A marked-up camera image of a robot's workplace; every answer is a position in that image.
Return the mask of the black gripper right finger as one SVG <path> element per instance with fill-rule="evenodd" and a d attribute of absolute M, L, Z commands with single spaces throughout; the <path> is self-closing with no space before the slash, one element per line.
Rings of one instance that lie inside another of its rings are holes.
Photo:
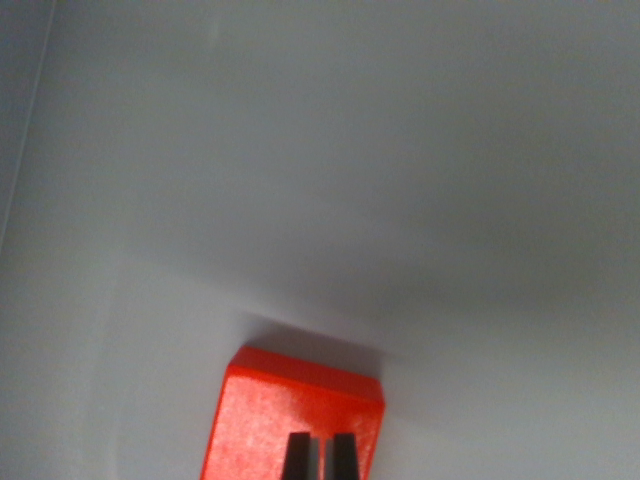
<path fill-rule="evenodd" d="M 354 433 L 337 433 L 325 442 L 326 480 L 359 480 L 359 463 Z"/>

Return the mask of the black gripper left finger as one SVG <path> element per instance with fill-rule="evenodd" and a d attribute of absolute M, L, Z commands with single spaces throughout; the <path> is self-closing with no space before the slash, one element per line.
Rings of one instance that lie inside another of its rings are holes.
<path fill-rule="evenodd" d="M 319 440 L 309 432 L 289 435 L 281 480 L 317 480 L 319 477 Z"/>

